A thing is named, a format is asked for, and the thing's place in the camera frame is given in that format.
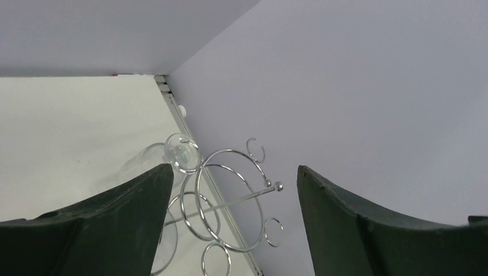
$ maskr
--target white wall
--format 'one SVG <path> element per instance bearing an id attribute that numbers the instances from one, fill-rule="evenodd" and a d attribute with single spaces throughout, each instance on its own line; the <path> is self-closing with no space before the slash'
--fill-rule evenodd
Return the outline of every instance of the white wall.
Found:
<path id="1" fill-rule="evenodd" d="M 165 74 L 258 1 L 2 1 L 0 76 Z"/>
<path id="2" fill-rule="evenodd" d="M 488 213 L 488 2 L 405 2 L 263 0 L 170 74 L 206 154 L 256 136 L 286 185 L 262 200 L 286 230 L 254 252 L 266 276 L 312 275 L 300 164 L 423 219 Z M 234 209 L 249 239 L 250 208 Z"/>

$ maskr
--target chrome wine glass holder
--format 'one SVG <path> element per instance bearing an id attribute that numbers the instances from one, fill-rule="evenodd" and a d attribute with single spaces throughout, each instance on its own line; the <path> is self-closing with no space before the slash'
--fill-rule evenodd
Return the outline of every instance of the chrome wine glass holder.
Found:
<path id="1" fill-rule="evenodd" d="M 153 271 L 151 272 L 152 276 L 160 275 L 160 273 L 162 273 L 165 270 L 165 268 L 167 268 L 167 266 L 173 260 L 173 257 L 176 253 L 177 243 L 178 243 L 178 237 L 177 237 L 178 230 L 176 228 L 176 223 L 179 221 L 184 221 L 186 227 L 193 234 L 193 236 L 197 237 L 198 239 L 200 239 L 202 241 L 208 242 L 208 245 L 205 247 L 205 249 L 203 250 L 202 255 L 201 255 L 201 270 L 202 270 L 202 273 L 204 276 L 208 276 L 207 269 L 205 268 L 205 258 L 208 254 L 209 249 L 212 247 L 219 247 L 224 251 L 224 253 L 226 255 L 226 259 L 227 259 L 226 276 L 229 276 L 231 273 L 231 268 L 232 268 L 231 256 L 229 254 L 229 251 L 238 252 L 238 253 L 249 252 L 249 251 L 253 250 L 254 248 L 256 248 L 263 238 L 272 247 L 280 246 L 280 243 L 273 243 L 270 241 L 269 235 L 266 231 L 266 227 L 270 221 L 276 222 L 278 224 L 278 226 L 281 228 L 281 230 L 283 230 L 283 225 L 281 224 L 281 222 L 278 219 L 276 219 L 274 217 L 268 217 L 268 218 L 264 219 L 264 214 L 262 211 L 261 204 L 258 200 L 258 197 L 261 195 L 270 193 L 272 191 L 282 191 L 283 190 L 283 183 L 281 183 L 280 181 L 273 183 L 266 176 L 266 174 L 263 172 L 260 164 L 262 164 L 265 161 L 266 153 L 265 153 L 264 147 L 261 147 L 263 157 L 261 160 L 256 159 L 256 157 L 251 153 L 251 150 L 249 147 L 251 141 L 253 141 L 253 140 L 256 140 L 256 138 L 250 138 L 246 142 L 247 154 L 242 152 L 242 151 L 235 150 L 235 149 L 220 149 L 218 151 L 213 152 L 212 154 L 210 154 L 207 158 L 205 158 L 203 160 L 201 158 L 198 145 L 190 137 L 185 136 L 181 133 L 175 133 L 175 134 L 171 135 L 166 140 L 165 144 L 159 143 L 160 145 L 165 146 L 165 158 L 163 158 L 163 160 L 165 160 L 168 163 L 171 163 L 171 165 L 173 167 L 173 171 L 175 174 L 183 173 L 184 178 L 181 182 L 180 194 L 175 196 L 169 202 L 169 205 L 168 205 L 168 208 L 166 211 L 166 219 L 165 219 L 165 223 L 163 226 L 163 231 L 162 231 L 161 237 L 159 239 L 159 244 L 158 244 L 158 246 L 160 246 L 164 242 L 163 234 L 165 233 L 165 230 L 169 226 L 174 225 L 174 230 L 176 233 L 176 237 L 175 237 L 176 240 L 174 241 L 175 242 L 174 251 L 172 252 L 171 256 L 165 256 L 164 265 L 162 265 L 161 267 L 155 267 L 155 265 L 153 264 Z M 196 162 L 194 162 L 196 164 L 194 164 L 190 168 L 186 167 L 185 162 L 188 161 L 188 158 L 178 158 L 178 154 L 180 156 L 182 154 L 183 155 L 191 154 L 193 156 L 193 159 L 196 160 Z M 245 159 L 252 162 L 254 167 L 259 171 L 259 173 L 262 176 L 262 179 L 264 181 L 264 189 L 262 189 L 260 191 L 254 191 L 254 189 L 251 187 L 250 183 L 240 173 L 238 173 L 234 169 L 232 169 L 228 166 L 222 165 L 222 164 L 211 163 L 213 158 L 215 158 L 218 155 L 223 155 L 223 154 L 234 154 L 234 155 L 243 156 Z M 203 194 L 200 193 L 201 176 L 202 176 L 204 169 L 208 168 L 208 167 L 218 167 L 218 168 L 222 168 L 224 170 L 227 170 L 227 171 L 233 173 L 247 186 L 247 188 L 250 191 L 250 194 L 248 194 L 244 197 L 241 197 L 237 200 L 233 200 L 230 202 L 224 202 L 220 205 L 212 204 L 206 196 L 204 196 Z M 186 191 L 186 187 L 187 187 L 189 180 L 190 180 L 192 175 L 196 175 L 195 189 L 194 189 L 194 191 L 191 191 L 191 190 Z M 174 182 L 173 187 L 176 187 L 178 185 L 179 185 L 179 183 Z M 185 202 L 184 201 L 185 195 L 194 195 L 197 212 L 194 212 L 191 214 L 187 213 L 187 210 L 185 209 L 185 203 L 184 203 Z M 247 201 L 250 199 L 254 199 L 256 201 L 256 204 L 257 204 L 259 212 L 260 212 L 260 218 L 261 218 L 260 235 L 257 238 L 257 240 L 249 246 L 244 245 L 243 247 L 239 247 L 239 246 L 231 245 L 219 236 L 221 222 L 220 222 L 220 217 L 217 213 L 217 210 L 221 209 L 221 208 L 226 208 L 228 206 L 235 205 L 237 203 Z M 179 201 L 179 206 L 180 206 L 180 211 L 181 211 L 181 217 L 175 219 L 173 217 L 173 214 L 171 214 L 169 209 L 178 201 Z M 209 208 L 204 209 L 202 206 L 202 201 L 204 201 L 209 206 Z M 208 212 L 213 212 L 215 214 L 216 222 L 217 222 L 216 223 L 217 226 L 216 226 L 215 230 L 212 229 L 212 227 L 210 226 L 210 223 L 207 220 L 207 217 L 205 215 Z M 201 222 L 203 223 L 203 225 L 205 226 L 205 229 L 209 233 L 209 236 L 204 236 L 204 235 L 198 233 L 195 230 L 195 228 L 191 225 L 189 219 L 191 217 L 196 217 L 196 216 L 200 217 Z"/>

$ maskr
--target white tabletop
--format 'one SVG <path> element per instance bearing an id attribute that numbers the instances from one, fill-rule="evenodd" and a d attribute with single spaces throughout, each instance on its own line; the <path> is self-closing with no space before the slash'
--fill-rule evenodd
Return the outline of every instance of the white tabletop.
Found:
<path id="1" fill-rule="evenodd" d="M 125 161 L 180 130 L 152 76 L 112 76 L 0 78 L 0 132 L 0 221 L 5 221 L 33 219 L 119 185 Z M 205 180 L 202 184 L 201 192 L 215 202 Z M 180 216 L 177 208 L 172 212 Z M 220 216 L 221 237 L 238 244 Z M 198 217 L 191 222 L 203 229 Z M 178 250 L 161 275 L 201 275 L 208 243 L 183 223 L 177 226 Z M 209 274 L 224 275 L 223 252 L 210 252 Z M 231 252 L 231 258 L 231 275 L 256 274 L 243 254 Z"/>

